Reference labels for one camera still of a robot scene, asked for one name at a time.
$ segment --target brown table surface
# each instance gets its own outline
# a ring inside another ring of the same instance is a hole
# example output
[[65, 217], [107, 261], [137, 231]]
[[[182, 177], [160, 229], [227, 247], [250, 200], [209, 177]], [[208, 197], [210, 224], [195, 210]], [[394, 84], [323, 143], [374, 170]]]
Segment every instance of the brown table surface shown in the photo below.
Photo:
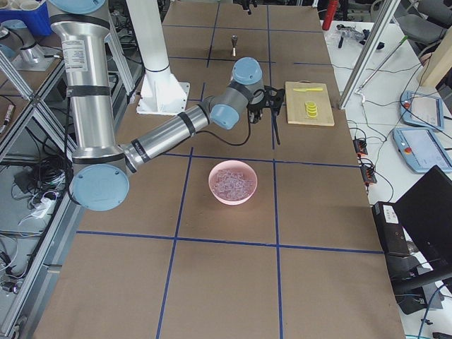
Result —
[[[189, 106], [221, 93], [234, 59], [258, 59], [264, 82], [323, 82], [338, 99], [312, 8], [172, 3], [164, 22]], [[129, 105], [117, 139], [168, 117]], [[131, 177], [129, 197], [88, 211], [34, 338], [404, 338], [345, 113], [334, 127], [289, 126], [275, 144], [268, 113], [241, 148], [199, 135]], [[246, 136], [244, 119], [229, 141]], [[207, 177], [225, 159], [258, 175], [254, 196], [225, 206]]]

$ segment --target white pillar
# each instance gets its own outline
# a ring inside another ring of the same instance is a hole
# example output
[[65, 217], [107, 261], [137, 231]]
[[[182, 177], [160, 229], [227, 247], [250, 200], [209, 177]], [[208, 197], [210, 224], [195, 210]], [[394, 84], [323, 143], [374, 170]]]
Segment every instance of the white pillar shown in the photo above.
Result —
[[178, 114], [185, 110], [188, 83], [171, 74], [157, 0], [127, 0], [130, 17], [146, 67], [141, 114]]

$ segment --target white wire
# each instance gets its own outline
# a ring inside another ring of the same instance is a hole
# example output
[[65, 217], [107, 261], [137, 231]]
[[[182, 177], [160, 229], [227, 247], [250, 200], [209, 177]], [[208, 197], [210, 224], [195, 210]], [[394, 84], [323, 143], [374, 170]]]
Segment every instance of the white wire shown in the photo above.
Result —
[[7, 239], [9, 239], [9, 240], [11, 240], [11, 241], [13, 241], [13, 242], [16, 243], [16, 252], [15, 252], [13, 258], [11, 259], [11, 262], [10, 262], [8, 265], [6, 265], [5, 267], [0, 268], [0, 272], [1, 272], [1, 271], [3, 271], [3, 270], [6, 270], [7, 268], [9, 268], [9, 267], [13, 264], [13, 262], [15, 261], [15, 259], [17, 258], [17, 255], [18, 255], [18, 252], [19, 252], [19, 243], [18, 243], [17, 240], [15, 240], [15, 239], [13, 239], [13, 238], [10, 238], [10, 237], [7, 237], [6, 235], [0, 234], [0, 237], [7, 238]]

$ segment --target white table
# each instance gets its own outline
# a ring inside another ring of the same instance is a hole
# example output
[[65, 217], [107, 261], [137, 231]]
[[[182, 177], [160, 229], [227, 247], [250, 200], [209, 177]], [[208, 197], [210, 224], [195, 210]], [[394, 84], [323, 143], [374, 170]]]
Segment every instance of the white table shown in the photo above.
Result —
[[[355, 62], [362, 50], [362, 45], [354, 40], [346, 40], [343, 43], [342, 48], [338, 48], [338, 43], [340, 36], [337, 33], [335, 27], [336, 25], [342, 23], [346, 26], [355, 26], [358, 31], [363, 29], [371, 29], [373, 23], [352, 23], [352, 22], [341, 22], [333, 21], [331, 24], [331, 29], [324, 32], [326, 43], [328, 46], [328, 53], [330, 54], [331, 63], [335, 68], [335, 77], [338, 82], [339, 91], [342, 93], [345, 84], [347, 83], [350, 74], [352, 73], [351, 68], [355, 65]], [[376, 51], [371, 58], [371, 61], [367, 65], [370, 69], [375, 69], [382, 61], [383, 58], [391, 51], [393, 48], [402, 40], [403, 38], [402, 30], [396, 24], [390, 24], [387, 28], [381, 41], [385, 43], [385, 47]], [[416, 54], [413, 52], [411, 46], [406, 42], [404, 43], [398, 51], [388, 60], [388, 62], [383, 66], [383, 70], [389, 71], [399, 71], [401, 69], [408, 69], [412, 66], [418, 65], [419, 60]], [[389, 102], [397, 102], [399, 100], [400, 94], [407, 85], [411, 75], [416, 72], [419, 73], [422, 70], [418, 66], [410, 69], [409, 71], [402, 71], [399, 73], [386, 73], [378, 72], [366, 85], [363, 92], [366, 100], [371, 100], [379, 104], [387, 104]], [[360, 79], [359, 84], [361, 84], [370, 74], [371, 70], [365, 71]], [[407, 90], [418, 89], [419, 82], [417, 81], [417, 74], [412, 78]], [[435, 93], [435, 88], [420, 87], [417, 90], [418, 93]], [[359, 95], [353, 95], [348, 102], [345, 110], [347, 112], [347, 118], [350, 127], [358, 127], [363, 130], [367, 138], [378, 136], [383, 138], [377, 132], [373, 131], [369, 127], [376, 129], [383, 135], [388, 136], [388, 141], [383, 144], [380, 150], [379, 160], [377, 162], [376, 170], [381, 173], [387, 180], [389, 180], [394, 188], [392, 202], [397, 201], [412, 185], [414, 185], [417, 180], [422, 176], [421, 174], [414, 173], [402, 159], [399, 154], [395, 143], [392, 139], [391, 131], [396, 126], [404, 126], [402, 122], [398, 122], [400, 118], [399, 104], [394, 103], [386, 107], [379, 107], [371, 103], [364, 104], [365, 113], [364, 116], [362, 109], [362, 98]], [[450, 112], [444, 105], [444, 114], [450, 116]], [[452, 121], [446, 120], [445, 132], [452, 135]], [[361, 131], [356, 131], [351, 129], [350, 133], [352, 137], [357, 132], [357, 137], [363, 137]], [[441, 141], [443, 147], [452, 147], [452, 140], [445, 137], [443, 134], [438, 133], [437, 136]], [[367, 158], [376, 162], [377, 153], [381, 147], [382, 142], [376, 138], [369, 138], [367, 140], [367, 150], [369, 155]], [[369, 202], [370, 204], [375, 204], [377, 201], [387, 201], [391, 197], [390, 186], [380, 177], [377, 176], [378, 183], [371, 185], [369, 188]], [[417, 254], [416, 257], [420, 262], [424, 262], [421, 254]], [[446, 288], [443, 288], [441, 292], [445, 295], [450, 295]], [[428, 326], [424, 325], [422, 335], [431, 338], [432, 332], [443, 332], [447, 334], [452, 334], [452, 299], [446, 298], [443, 302], [444, 310], [434, 311], [431, 310], [427, 315], [427, 318], [433, 321], [433, 324]], [[420, 319], [424, 316], [424, 310], [413, 313], [409, 316], [404, 315], [400, 311], [400, 317], [403, 322], [403, 327], [407, 335], [417, 335], [420, 327]]]

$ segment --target chair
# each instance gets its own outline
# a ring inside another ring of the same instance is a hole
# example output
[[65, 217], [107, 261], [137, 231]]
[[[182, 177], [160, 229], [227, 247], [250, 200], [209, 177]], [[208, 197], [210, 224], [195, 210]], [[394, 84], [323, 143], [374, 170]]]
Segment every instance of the chair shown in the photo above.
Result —
[[444, 26], [441, 27], [415, 14], [407, 14], [396, 19], [410, 40], [424, 46], [418, 54], [420, 57], [441, 42], [447, 32], [446, 27], [452, 25], [452, 11], [443, 4], [442, 0], [420, 0], [417, 10]]

